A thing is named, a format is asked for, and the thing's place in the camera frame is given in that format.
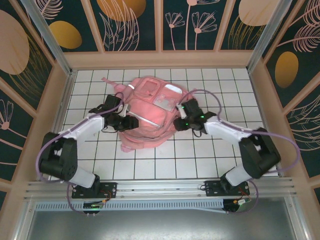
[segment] yellow circle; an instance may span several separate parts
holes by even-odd
[[[290,51],[280,55],[275,65],[275,82],[281,88],[289,87],[298,73],[299,61],[297,56]]]
[[[0,69],[7,74],[22,73],[29,61],[28,35],[20,23],[0,10]]]
[[[146,9],[146,0],[97,0],[105,15],[120,22],[131,20],[131,17],[125,12],[123,2],[129,11],[132,9],[136,18],[140,17]]]
[[[76,49],[82,44],[80,32],[66,21],[55,21],[49,28],[61,47]]]
[[[239,18],[249,26],[266,25],[279,0],[241,0],[239,4]]]

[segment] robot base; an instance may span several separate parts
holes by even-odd
[[[221,185],[221,180],[215,180],[215,181],[205,181],[204,182],[205,187],[205,193],[207,197],[221,197],[221,196],[239,196],[241,197],[243,192],[245,192],[247,195],[250,195],[248,183],[246,181],[242,182],[238,186],[233,187],[232,189],[225,191]]]

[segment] cable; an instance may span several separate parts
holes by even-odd
[[[277,137],[277,138],[281,138],[281,139],[284,139],[284,140],[287,140],[289,141],[294,147],[295,147],[295,150],[296,150],[296,158],[294,160],[294,162],[287,166],[287,167],[284,167],[284,168],[281,168],[281,169],[277,169],[277,170],[273,170],[273,171],[268,171],[268,173],[279,173],[279,172],[285,172],[289,169],[292,169],[295,165],[298,164],[299,160],[300,160],[300,149],[299,149],[299,146],[293,141],[291,140],[290,138],[286,137],[286,136],[282,136],[280,134],[277,134],[277,133],[272,133],[272,132],[265,132],[265,131],[254,131],[254,130],[246,130],[244,128],[240,128],[240,127],[236,127],[236,126],[233,126],[233,125],[230,125],[228,124],[227,122],[223,121],[221,118],[220,118],[220,114],[222,112],[222,105],[220,103],[220,100],[218,99],[218,97],[208,91],[208,90],[205,90],[205,89],[195,89],[195,90],[192,90],[192,91],[189,91],[186,95],[183,96],[183,98],[180,100],[180,103],[182,103],[182,101],[190,94],[193,94],[193,93],[196,93],[196,92],[205,92],[207,94],[210,94],[212,95],[216,101],[218,102],[218,105],[219,105],[219,111],[217,113],[217,118],[219,120],[219,122],[221,122],[223,125],[229,127],[229,128],[232,128],[234,130],[237,130],[237,131],[240,131],[240,132],[244,132],[244,133],[248,133],[248,134],[255,134],[255,135],[265,135],[265,136],[270,136],[270,137]]]
[[[60,179],[59,179],[59,180],[52,180],[52,181],[51,181],[51,180],[47,180],[47,179],[45,179],[45,178],[42,176],[42,174],[41,174],[41,172],[40,172],[40,169],[39,169],[39,162],[40,162],[40,157],[41,157],[42,153],[44,152],[44,150],[45,150],[47,147],[49,147],[52,143],[54,143],[55,141],[57,141],[58,139],[64,137],[64,136],[67,135],[67,134],[72,133],[74,130],[76,130],[77,128],[81,127],[83,124],[85,124],[85,123],[86,123],[87,121],[89,121],[90,119],[95,118],[95,117],[100,116],[100,115],[103,115],[103,114],[110,113],[110,112],[118,109],[118,108],[123,104],[124,94],[123,94],[122,92],[117,92],[115,95],[117,95],[117,94],[120,94],[120,95],[121,95],[121,100],[120,100],[120,103],[119,103],[116,107],[114,107],[114,108],[112,108],[112,109],[110,109],[110,110],[103,111],[103,112],[100,112],[100,113],[96,113],[96,114],[90,115],[89,117],[86,117],[86,118],[83,119],[80,123],[78,123],[76,126],[72,127],[70,130],[68,130],[68,131],[66,131],[66,132],[64,132],[64,133],[62,133],[62,134],[54,137],[54,138],[51,139],[50,141],[48,141],[48,142],[40,149],[38,155],[36,156],[36,160],[35,160],[35,171],[36,171],[37,176],[38,176],[42,181],[44,181],[44,182],[46,182],[46,183],[57,183],[57,182],[60,182],[60,181],[61,181]]]

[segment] backpack strap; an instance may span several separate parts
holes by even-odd
[[[102,81],[104,81],[106,84],[111,84],[114,87],[114,92],[123,92],[126,89],[126,86],[121,83],[115,83],[114,81],[110,81],[106,79],[105,77],[101,78]]]

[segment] flower illustration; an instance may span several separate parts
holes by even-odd
[[[205,4],[215,4],[220,2],[220,0],[186,0],[189,6],[195,5],[205,5]]]
[[[196,5],[206,5],[206,4],[216,4],[220,0],[186,0],[186,3],[189,5],[188,12],[186,14],[186,28],[185,28],[185,50],[188,50],[188,26],[189,26],[189,15],[191,6]]]
[[[194,41],[194,49],[197,50],[197,39],[198,34],[207,33],[217,30],[217,24],[214,24],[215,19],[215,12],[207,13],[204,12],[199,17],[199,12],[192,14],[192,23],[195,32],[195,41]]]
[[[168,23],[169,28],[170,28],[173,50],[176,50],[172,29],[184,26],[186,23],[185,23],[185,21],[183,21],[183,17],[181,15],[181,12],[180,13],[175,12],[175,13],[172,13],[172,15],[170,12],[168,12],[165,14],[165,19],[166,19],[166,22]]]
[[[26,139],[27,138],[26,136],[23,136],[22,134],[10,128],[10,121],[11,121],[13,112],[14,112],[14,104],[10,101],[7,101],[5,104],[5,102],[2,99],[0,99],[0,133],[1,133],[1,130],[4,130],[4,131],[9,130],[10,132]],[[1,138],[0,138],[0,142],[19,150],[23,149],[22,147]]]
[[[5,102],[0,99],[0,128],[2,130],[9,129],[12,113],[14,112],[14,104],[8,101]]]

